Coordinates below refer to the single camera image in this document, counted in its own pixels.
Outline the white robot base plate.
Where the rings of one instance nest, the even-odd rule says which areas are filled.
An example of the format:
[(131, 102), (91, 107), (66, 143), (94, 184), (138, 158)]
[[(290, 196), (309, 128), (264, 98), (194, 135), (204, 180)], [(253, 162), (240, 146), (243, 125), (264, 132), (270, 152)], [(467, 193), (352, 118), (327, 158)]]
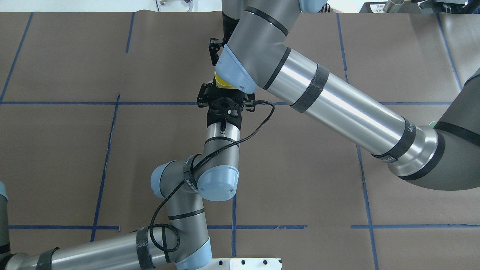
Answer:
[(282, 270), (280, 258), (213, 258), (201, 270)]

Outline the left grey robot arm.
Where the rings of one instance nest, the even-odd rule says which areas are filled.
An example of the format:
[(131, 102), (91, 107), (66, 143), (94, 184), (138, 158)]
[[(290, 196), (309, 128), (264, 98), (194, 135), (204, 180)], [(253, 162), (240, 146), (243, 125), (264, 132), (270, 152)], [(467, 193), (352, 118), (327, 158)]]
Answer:
[(57, 247), (38, 256), (11, 253), (7, 219), (8, 197), (1, 184), (2, 270), (158, 270), (174, 263), (178, 270), (197, 270), (212, 259), (211, 238), (203, 199), (227, 201), (237, 191), (242, 111), (259, 104), (254, 94), (203, 84), (197, 97), (207, 107), (207, 129), (202, 154), (170, 161), (151, 174), (154, 194), (163, 201), (149, 225), (108, 240), (68, 249)]

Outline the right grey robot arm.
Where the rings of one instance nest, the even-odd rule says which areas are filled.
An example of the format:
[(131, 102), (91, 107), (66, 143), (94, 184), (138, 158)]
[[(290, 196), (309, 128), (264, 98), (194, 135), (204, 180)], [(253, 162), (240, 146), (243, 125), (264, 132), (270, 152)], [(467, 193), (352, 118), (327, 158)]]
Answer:
[(434, 127), (417, 127), (285, 44), (301, 12), (324, 0), (223, 0), (227, 42), (216, 75), (251, 94), (262, 88), (367, 150), (415, 186), (478, 188), (479, 72)]

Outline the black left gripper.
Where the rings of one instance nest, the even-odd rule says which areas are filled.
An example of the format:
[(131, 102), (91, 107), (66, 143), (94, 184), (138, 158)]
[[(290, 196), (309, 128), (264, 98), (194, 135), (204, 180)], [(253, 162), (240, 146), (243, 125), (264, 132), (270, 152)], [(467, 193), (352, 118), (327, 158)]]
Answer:
[(197, 95), (199, 108), (209, 107), (206, 115), (206, 126), (221, 123), (232, 124), (240, 129), (242, 124), (242, 110), (254, 112), (256, 107), (255, 94), (245, 94), (240, 90), (209, 87), (202, 84)]

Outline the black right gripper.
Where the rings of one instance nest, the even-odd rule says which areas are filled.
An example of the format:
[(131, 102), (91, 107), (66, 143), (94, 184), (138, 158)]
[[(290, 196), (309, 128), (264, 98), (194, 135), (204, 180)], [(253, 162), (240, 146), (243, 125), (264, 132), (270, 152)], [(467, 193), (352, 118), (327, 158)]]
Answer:
[(225, 46), (226, 43), (228, 43), (229, 39), (233, 35), (233, 32), (235, 31), (236, 26), (238, 25), (239, 20), (232, 18), (222, 12), (222, 22), (223, 22), (223, 39), (220, 40), (218, 38), (210, 38), (209, 40), (209, 54), (211, 58), (211, 64), (213, 66), (216, 66), (219, 60), (219, 55), (218, 52), (220, 51), (221, 48)]

